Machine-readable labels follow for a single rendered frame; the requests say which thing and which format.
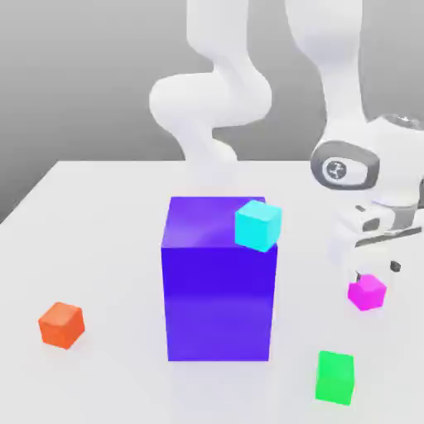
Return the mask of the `small magenta cube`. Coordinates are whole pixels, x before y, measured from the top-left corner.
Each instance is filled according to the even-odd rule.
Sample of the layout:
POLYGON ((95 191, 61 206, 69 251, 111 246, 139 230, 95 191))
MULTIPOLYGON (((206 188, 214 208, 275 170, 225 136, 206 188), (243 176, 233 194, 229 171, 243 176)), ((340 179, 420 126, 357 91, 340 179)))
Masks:
POLYGON ((374 275, 361 274, 349 284, 348 299, 360 310, 369 311, 383 306, 387 286, 374 275))

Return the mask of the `small green cube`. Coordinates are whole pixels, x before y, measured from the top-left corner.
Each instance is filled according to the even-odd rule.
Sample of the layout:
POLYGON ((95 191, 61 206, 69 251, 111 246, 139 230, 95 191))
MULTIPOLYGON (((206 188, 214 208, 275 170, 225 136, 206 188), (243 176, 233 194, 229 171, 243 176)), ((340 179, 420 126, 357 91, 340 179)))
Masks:
POLYGON ((354 392, 354 356, 320 351, 316 371, 316 399, 349 406, 354 392))

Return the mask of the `small cyan cube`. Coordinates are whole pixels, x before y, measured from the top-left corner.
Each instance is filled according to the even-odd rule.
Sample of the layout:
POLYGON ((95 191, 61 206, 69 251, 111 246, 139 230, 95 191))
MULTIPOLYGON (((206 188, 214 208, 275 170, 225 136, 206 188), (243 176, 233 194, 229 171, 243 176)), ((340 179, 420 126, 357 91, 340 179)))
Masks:
POLYGON ((265 253, 278 241, 282 231, 282 209, 259 200, 250 200, 235 212, 236 244, 265 253))

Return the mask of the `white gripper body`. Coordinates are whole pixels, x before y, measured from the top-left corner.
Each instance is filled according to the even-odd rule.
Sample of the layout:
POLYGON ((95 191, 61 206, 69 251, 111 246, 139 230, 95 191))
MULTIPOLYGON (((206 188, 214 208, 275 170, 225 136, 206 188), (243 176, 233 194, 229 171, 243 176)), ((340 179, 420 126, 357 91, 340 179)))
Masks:
POLYGON ((343 275, 357 277, 381 270, 393 255, 398 240, 409 241, 422 234, 421 226, 394 232, 369 233, 359 233, 345 226, 337 226, 329 240, 328 255, 343 275))

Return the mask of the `small orange cube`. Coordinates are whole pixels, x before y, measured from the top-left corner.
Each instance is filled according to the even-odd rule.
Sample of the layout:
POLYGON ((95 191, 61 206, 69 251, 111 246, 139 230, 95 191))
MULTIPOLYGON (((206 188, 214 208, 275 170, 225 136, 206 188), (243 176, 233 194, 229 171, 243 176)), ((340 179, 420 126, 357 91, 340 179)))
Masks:
POLYGON ((56 302, 38 320, 45 344, 69 349, 84 333, 83 311, 78 306, 56 302))

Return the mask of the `large purple box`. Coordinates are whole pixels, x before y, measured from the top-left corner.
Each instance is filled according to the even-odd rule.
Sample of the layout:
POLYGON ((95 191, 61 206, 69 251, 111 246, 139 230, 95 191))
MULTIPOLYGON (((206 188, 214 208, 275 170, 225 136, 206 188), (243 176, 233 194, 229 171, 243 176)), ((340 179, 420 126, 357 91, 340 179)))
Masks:
POLYGON ((171 197, 161 242, 170 361, 269 358, 277 243, 234 241, 235 212, 263 197, 171 197))

